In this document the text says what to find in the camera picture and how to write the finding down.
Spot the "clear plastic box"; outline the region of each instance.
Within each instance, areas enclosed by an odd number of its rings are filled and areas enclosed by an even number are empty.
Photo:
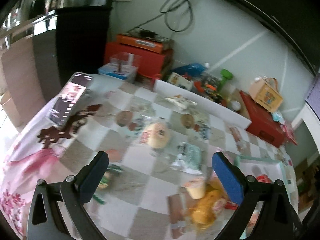
[[[134,83],[140,59],[141,56],[120,52],[110,58],[110,63],[100,67],[98,73]]]

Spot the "red packet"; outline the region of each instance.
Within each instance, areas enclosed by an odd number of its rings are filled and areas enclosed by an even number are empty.
[[[294,136],[294,130],[291,126],[291,123],[285,121],[284,125],[281,125],[282,130],[285,132],[287,139],[292,142],[294,145],[298,145],[296,138]]]
[[[233,203],[231,201],[227,201],[226,206],[224,208],[231,209],[231,210],[236,210],[238,208],[238,204]]]
[[[264,183],[272,183],[271,179],[269,179],[266,174],[262,174],[262,175],[258,176],[257,181],[264,182]]]

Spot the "white wall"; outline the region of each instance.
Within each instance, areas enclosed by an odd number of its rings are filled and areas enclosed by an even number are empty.
[[[317,151],[317,146],[309,132],[308,127],[304,122],[295,130],[295,137],[297,138],[298,145],[290,143],[285,146],[285,150],[292,159],[293,166],[296,167],[304,159],[312,160],[315,152]]]
[[[159,14],[164,1],[115,3],[111,17],[113,36]],[[192,27],[173,35],[176,65],[209,62],[216,67],[214,74],[217,76],[222,68],[226,68],[235,76],[232,84],[245,91],[257,76],[275,77],[284,97],[280,109],[291,121],[302,108],[313,79],[302,62],[275,34],[232,4],[223,0],[192,0],[192,6],[195,15]],[[181,19],[179,15],[172,15],[169,19],[175,24],[180,21],[180,27],[183,27],[187,16]],[[163,18],[144,28],[165,37],[172,36]]]

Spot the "plastic cup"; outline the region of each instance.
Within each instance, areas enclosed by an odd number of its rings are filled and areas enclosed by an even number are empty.
[[[203,177],[195,178],[187,182],[184,184],[184,187],[193,199],[200,199],[205,195],[205,181]]]

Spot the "black cable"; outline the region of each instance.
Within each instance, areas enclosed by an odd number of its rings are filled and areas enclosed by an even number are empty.
[[[3,120],[3,122],[2,122],[2,124],[0,125],[0,128],[3,126],[3,124],[4,124],[4,122],[5,122],[5,120],[7,119],[7,115],[5,116],[5,118],[4,118],[4,120]]]
[[[161,8],[160,8],[160,10],[159,10],[161,14],[159,14],[159,15],[157,15],[156,17],[153,17],[152,19],[150,19],[150,20],[148,20],[148,21],[146,21],[146,22],[143,22],[143,23],[135,26],[134,28],[128,30],[128,33],[130,33],[131,31],[133,31],[133,30],[135,30],[135,29],[137,29],[137,28],[142,29],[141,26],[146,25],[146,24],[148,24],[148,23],[150,23],[150,22],[152,22],[152,21],[154,21],[154,20],[156,20],[156,19],[158,19],[158,18],[160,18],[160,17],[162,17],[162,16],[164,16],[164,23],[165,23],[165,25],[166,25],[171,31],[173,31],[173,32],[177,32],[177,33],[179,33],[179,32],[184,32],[185,30],[187,30],[188,28],[190,28],[191,25],[192,25],[192,23],[193,23],[193,20],[194,20],[194,14],[193,14],[193,10],[192,10],[192,6],[191,6],[190,0],[176,0],[175,2],[173,2],[173,3],[168,7],[167,10],[164,10],[164,8],[169,4],[170,1],[171,1],[171,0],[166,0],[166,1],[164,2],[164,4],[161,6]],[[188,3],[188,8],[187,8],[187,10],[186,10],[185,12],[189,12],[189,15],[190,15],[190,16],[189,16],[189,22],[188,22],[187,26],[184,27],[184,28],[182,28],[181,30],[175,30],[175,29],[173,29],[173,28],[169,25],[169,23],[168,23],[168,15],[169,15],[170,12],[173,12],[173,11],[176,11],[177,9],[179,9],[184,3]]]

